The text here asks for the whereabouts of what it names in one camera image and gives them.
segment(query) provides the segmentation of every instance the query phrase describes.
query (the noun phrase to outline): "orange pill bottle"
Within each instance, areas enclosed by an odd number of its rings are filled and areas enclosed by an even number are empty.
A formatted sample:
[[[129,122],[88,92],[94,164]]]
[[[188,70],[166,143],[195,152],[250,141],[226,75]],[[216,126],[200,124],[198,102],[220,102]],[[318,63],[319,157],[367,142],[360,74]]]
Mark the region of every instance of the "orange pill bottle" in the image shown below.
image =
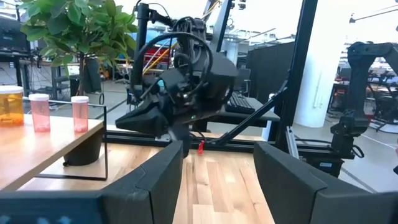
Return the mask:
[[[0,128],[24,125],[24,107],[20,86],[0,86]]]

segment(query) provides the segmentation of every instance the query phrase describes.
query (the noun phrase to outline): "white pillar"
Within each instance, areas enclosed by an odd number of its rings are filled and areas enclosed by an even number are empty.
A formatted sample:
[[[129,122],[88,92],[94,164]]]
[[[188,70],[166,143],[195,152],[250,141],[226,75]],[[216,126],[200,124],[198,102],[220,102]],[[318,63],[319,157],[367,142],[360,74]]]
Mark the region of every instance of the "white pillar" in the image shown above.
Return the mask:
[[[352,13],[349,0],[318,1],[294,122],[323,126]]]

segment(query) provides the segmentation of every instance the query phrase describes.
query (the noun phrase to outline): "pill bottle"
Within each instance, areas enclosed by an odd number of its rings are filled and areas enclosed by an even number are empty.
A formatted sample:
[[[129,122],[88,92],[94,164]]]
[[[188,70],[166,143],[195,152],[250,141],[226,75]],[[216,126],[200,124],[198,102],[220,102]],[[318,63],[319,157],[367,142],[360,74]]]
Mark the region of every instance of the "pill bottle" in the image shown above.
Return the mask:
[[[20,86],[0,86],[0,128],[24,125],[24,107]]]
[[[33,127],[35,132],[50,131],[50,109],[47,94],[30,94],[30,108],[32,110]]]
[[[76,133],[88,131],[88,96],[71,97],[73,125]]]

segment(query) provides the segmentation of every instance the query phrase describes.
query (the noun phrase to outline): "keyboard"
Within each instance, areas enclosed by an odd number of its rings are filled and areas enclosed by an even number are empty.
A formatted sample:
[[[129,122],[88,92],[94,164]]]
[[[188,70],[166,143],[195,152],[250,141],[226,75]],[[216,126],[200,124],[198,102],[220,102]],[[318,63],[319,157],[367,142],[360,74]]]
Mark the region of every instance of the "keyboard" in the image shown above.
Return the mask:
[[[246,97],[233,92],[228,103],[225,105],[225,111],[252,114],[255,112],[255,109],[250,105]]]

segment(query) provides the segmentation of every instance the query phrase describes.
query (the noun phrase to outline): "wooden table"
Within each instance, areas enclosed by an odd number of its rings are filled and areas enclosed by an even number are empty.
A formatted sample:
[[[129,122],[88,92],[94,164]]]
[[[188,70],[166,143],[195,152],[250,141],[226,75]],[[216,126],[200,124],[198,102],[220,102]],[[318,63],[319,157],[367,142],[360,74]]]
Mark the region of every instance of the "wooden table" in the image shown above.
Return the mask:
[[[75,134],[73,118],[52,116],[51,132],[35,133],[32,116],[24,119],[24,126],[0,128],[0,190],[17,190],[103,128],[102,121],[89,120],[88,132]]]
[[[219,134],[204,133],[217,138]],[[261,137],[236,139],[262,141]],[[108,144],[109,179],[103,181],[33,178],[20,190],[99,190],[130,173],[161,150],[158,147]],[[104,156],[84,167],[57,163],[44,172],[67,175],[101,175]],[[182,181],[174,224],[271,224],[274,223],[260,188],[252,154],[197,150],[183,161]]]

